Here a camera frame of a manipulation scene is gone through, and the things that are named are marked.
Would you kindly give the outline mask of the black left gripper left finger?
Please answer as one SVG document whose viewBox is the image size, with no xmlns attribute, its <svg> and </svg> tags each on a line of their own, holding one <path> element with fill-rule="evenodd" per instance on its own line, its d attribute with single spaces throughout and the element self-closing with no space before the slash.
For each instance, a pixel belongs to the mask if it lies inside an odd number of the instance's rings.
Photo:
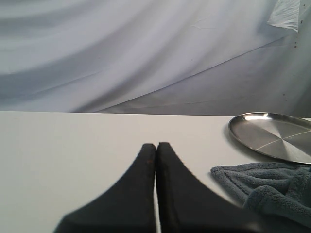
<svg viewBox="0 0 311 233">
<path fill-rule="evenodd" d="M 155 156 L 142 145 L 123 176 L 102 195 L 65 215 L 56 233 L 154 233 Z"/>
</svg>

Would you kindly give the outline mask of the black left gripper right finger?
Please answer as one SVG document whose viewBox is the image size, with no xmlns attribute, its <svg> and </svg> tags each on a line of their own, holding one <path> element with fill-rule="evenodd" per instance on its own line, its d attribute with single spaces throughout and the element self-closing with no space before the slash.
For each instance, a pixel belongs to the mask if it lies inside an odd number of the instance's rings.
<svg viewBox="0 0 311 233">
<path fill-rule="evenodd" d="M 171 145 L 156 149 L 156 189 L 163 233 L 265 233 L 262 219 L 201 183 Z"/>
</svg>

